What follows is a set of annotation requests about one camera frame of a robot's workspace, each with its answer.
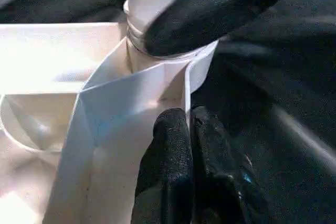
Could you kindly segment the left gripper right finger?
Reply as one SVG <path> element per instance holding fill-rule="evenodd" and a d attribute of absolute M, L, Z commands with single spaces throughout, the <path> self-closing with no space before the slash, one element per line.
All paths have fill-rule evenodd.
<path fill-rule="evenodd" d="M 204 106 L 191 114 L 197 223 L 272 223 L 273 214 L 247 156 Z"/>

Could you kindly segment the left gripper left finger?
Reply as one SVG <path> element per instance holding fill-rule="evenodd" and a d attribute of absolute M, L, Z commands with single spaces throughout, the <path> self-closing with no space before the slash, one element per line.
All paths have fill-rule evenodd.
<path fill-rule="evenodd" d="M 163 111 L 153 127 L 136 183 L 134 223 L 190 223 L 194 207 L 191 139 L 185 112 Z"/>

